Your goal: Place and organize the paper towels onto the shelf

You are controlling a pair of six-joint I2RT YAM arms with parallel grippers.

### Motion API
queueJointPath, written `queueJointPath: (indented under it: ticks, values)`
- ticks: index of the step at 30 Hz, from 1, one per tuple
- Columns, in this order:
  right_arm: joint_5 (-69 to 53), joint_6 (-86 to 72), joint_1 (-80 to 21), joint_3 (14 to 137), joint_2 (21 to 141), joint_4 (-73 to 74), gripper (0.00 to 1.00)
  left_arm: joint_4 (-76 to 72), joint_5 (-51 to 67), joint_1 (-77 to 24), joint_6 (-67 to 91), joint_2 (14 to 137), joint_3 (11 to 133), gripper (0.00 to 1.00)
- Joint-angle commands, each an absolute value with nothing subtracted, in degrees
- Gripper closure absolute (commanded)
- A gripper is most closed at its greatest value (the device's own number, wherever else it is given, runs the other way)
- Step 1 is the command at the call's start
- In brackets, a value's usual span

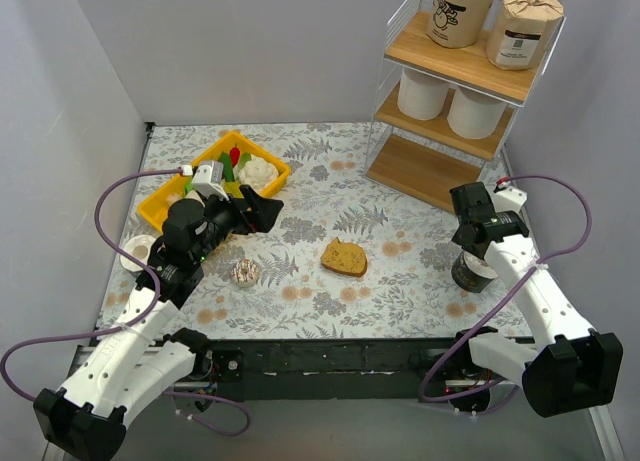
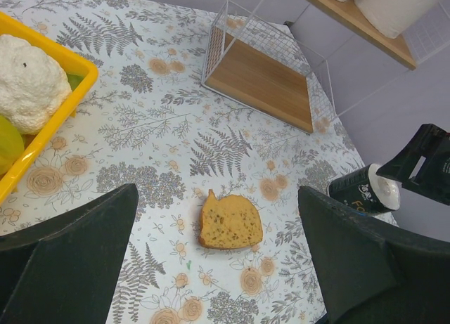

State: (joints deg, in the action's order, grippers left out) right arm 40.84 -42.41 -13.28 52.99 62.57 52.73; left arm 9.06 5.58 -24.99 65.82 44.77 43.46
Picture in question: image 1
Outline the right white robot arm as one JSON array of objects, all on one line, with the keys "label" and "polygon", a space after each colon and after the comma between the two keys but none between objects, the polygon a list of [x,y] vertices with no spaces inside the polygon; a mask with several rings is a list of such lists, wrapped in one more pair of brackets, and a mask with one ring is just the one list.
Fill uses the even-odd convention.
[{"label": "right white robot arm", "polygon": [[475,334],[453,352],[454,370],[471,379],[489,369],[519,386],[542,417],[610,403],[622,344],[612,333],[597,332],[553,279],[518,213],[524,193],[513,188],[490,193],[474,182],[450,194],[459,222],[453,242],[514,290],[535,340],[527,347],[497,332]]}]

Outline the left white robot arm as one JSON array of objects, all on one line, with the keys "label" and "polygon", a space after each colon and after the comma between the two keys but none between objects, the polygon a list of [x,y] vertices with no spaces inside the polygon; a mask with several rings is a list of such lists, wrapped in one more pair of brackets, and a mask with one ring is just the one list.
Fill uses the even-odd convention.
[{"label": "left white robot arm", "polygon": [[205,379],[220,362],[204,334],[182,328],[143,358],[203,279],[203,261],[229,235],[267,233],[284,207],[250,186],[241,197],[183,199],[168,210],[147,268],[113,330],[57,390],[33,403],[45,438],[79,460],[110,460],[133,420],[176,381]]}]

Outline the white paper towel roll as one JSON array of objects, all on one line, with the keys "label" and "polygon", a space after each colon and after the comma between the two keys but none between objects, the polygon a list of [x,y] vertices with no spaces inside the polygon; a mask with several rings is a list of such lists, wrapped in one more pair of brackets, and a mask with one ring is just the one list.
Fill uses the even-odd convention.
[{"label": "white paper towel roll", "polygon": [[421,72],[404,68],[397,106],[406,116],[419,121],[436,118],[442,111],[449,83]]},{"label": "white paper towel roll", "polygon": [[507,104],[464,87],[455,89],[447,122],[451,130],[466,139],[482,139],[497,128]]}]

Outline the white paper towel roll back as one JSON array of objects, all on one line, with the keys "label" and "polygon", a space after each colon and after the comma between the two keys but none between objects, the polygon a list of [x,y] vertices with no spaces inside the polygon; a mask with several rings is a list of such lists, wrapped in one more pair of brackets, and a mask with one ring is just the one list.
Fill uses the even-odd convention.
[{"label": "white paper towel roll back", "polygon": [[497,128],[507,104],[464,87],[455,89],[447,122],[451,130],[466,139],[482,139]]}]

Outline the white paper towel roll front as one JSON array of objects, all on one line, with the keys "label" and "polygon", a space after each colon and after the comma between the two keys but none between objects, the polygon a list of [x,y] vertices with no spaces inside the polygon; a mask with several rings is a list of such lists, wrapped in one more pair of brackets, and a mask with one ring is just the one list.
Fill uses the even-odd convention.
[{"label": "white paper towel roll front", "polygon": [[397,106],[406,116],[419,121],[436,118],[442,111],[449,83],[421,72],[404,68]]}]

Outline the brown roll with label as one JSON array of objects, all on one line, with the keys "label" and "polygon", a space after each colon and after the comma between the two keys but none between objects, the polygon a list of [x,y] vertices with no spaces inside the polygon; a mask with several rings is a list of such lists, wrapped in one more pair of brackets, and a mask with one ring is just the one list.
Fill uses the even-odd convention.
[{"label": "brown roll with label", "polygon": [[503,0],[487,40],[487,59],[503,70],[537,67],[563,16],[558,0]]}]

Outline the brown roll with drawing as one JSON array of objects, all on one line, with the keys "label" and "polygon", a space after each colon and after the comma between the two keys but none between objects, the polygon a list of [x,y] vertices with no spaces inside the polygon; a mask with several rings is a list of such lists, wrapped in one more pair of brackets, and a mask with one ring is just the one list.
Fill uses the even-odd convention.
[{"label": "brown roll with drawing", "polygon": [[494,0],[433,0],[426,34],[440,46],[475,44]]}]

